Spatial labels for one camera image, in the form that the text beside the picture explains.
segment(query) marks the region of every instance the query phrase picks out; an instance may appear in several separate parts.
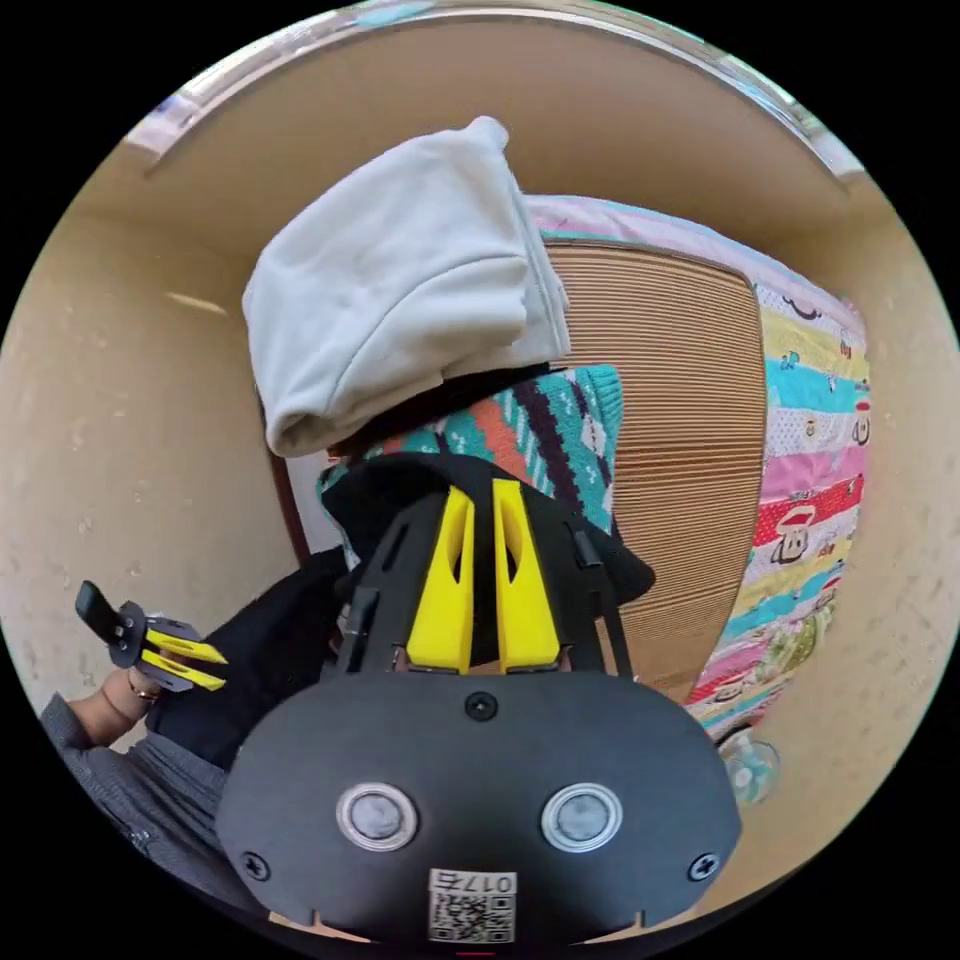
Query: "black border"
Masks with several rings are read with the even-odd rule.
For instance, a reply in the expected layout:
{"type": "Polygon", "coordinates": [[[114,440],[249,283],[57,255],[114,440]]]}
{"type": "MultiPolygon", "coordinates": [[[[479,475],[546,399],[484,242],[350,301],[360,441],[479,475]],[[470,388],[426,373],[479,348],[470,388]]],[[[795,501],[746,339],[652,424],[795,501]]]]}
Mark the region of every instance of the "black border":
{"type": "MultiPolygon", "coordinates": [[[[911,23],[904,11],[881,15],[837,4],[753,12],[713,5],[693,13],[692,6],[677,7],[646,4],[642,12],[749,62],[840,136],[896,206],[956,315],[955,244],[949,233],[944,241],[938,236],[938,228],[945,232],[949,225],[949,200],[956,195],[947,93],[955,85],[950,77],[955,53],[946,21],[919,17],[911,23]]],[[[216,16],[209,8],[182,15],[152,10],[134,21],[126,14],[74,8],[55,15],[40,8],[16,11],[9,35],[19,31],[25,39],[11,43],[24,62],[20,73],[8,73],[6,88],[8,204],[14,212],[4,316],[71,198],[140,117],[209,63],[317,12],[314,5],[261,4],[242,16],[237,8],[216,16]],[[11,85],[21,82],[23,89],[11,85]]],[[[2,462],[0,451],[0,469],[2,462]]],[[[12,681],[2,701],[8,812],[0,863],[13,881],[4,932],[26,934],[48,949],[84,945],[138,958],[192,953],[205,935],[215,936],[216,949],[224,953],[234,947],[250,951],[249,931],[222,920],[151,868],[95,813],[56,761],[9,657],[2,663],[12,681]]],[[[705,948],[721,955],[755,949],[833,952],[839,943],[855,942],[860,949],[876,945],[899,952],[899,937],[911,934],[923,943],[933,930],[946,930],[953,919],[947,902],[960,873],[960,805],[950,785],[951,774],[960,769],[957,673],[955,654],[891,776],[848,829],[795,876],[734,905],[732,918],[724,912],[708,915],[704,921],[725,921],[712,930],[701,932],[709,923],[695,922],[664,931],[660,940],[654,934],[583,949],[593,956],[649,956],[659,946],[702,956],[705,948]],[[685,934],[700,936],[695,943],[679,943],[685,934]]],[[[295,949],[308,944],[314,955],[403,955],[270,927],[270,939],[295,949]]],[[[258,955],[269,949],[264,940],[257,944],[258,955]]]]}

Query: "qr code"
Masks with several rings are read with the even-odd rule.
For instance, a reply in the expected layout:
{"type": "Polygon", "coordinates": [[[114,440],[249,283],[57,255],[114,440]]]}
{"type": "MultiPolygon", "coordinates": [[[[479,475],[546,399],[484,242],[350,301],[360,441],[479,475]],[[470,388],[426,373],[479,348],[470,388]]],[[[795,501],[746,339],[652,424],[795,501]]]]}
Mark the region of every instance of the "qr code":
{"type": "Polygon", "coordinates": [[[430,939],[439,943],[512,943],[517,875],[430,871],[430,939]]]}

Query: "beige wall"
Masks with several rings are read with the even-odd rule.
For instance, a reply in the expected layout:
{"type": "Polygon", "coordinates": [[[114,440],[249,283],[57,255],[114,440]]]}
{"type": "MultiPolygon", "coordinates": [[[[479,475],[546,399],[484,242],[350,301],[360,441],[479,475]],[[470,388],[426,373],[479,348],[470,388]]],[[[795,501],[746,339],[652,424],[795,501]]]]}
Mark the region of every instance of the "beige wall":
{"type": "Polygon", "coordinates": [[[83,579],[208,630],[294,569],[239,315],[248,272],[70,213],[30,276],[0,353],[0,618],[36,707],[109,668],[73,612],[83,579]]]}
{"type": "Polygon", "coordinates": [[[783,760],[701,903],[723,906],[808,860],[856,816],[909,743],[960,624],[960,353],[898,218],[769,250],[864,314],[874,416],[857,541],[825,645],[758,736],[783,760]]]}

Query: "fisheye image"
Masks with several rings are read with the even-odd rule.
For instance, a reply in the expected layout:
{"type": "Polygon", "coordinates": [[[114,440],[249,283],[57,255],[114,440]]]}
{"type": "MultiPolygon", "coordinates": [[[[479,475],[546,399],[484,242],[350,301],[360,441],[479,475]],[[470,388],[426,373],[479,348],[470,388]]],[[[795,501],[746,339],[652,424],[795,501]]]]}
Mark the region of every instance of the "fisheye image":
{"type": "Polygon", "coordinates": [[[0,624],[131,884],[303,952],[659,951],[914,737],[957,410],[920,249],[776,78],[590,0],[360,3],[184,77],[51,233],[0,624]]]}

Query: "white cloth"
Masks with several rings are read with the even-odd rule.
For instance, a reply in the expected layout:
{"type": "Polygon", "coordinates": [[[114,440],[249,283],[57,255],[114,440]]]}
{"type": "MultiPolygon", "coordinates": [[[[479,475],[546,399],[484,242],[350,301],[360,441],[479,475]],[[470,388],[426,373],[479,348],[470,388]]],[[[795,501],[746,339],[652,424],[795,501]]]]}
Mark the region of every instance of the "white cloth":
{"type": "Polygon", "coordinates": [[[563,357],[563,285],[490,117],[355,170],[266,246],[243,295],[267,443],[299,457],[444,380],[563,357]]]}

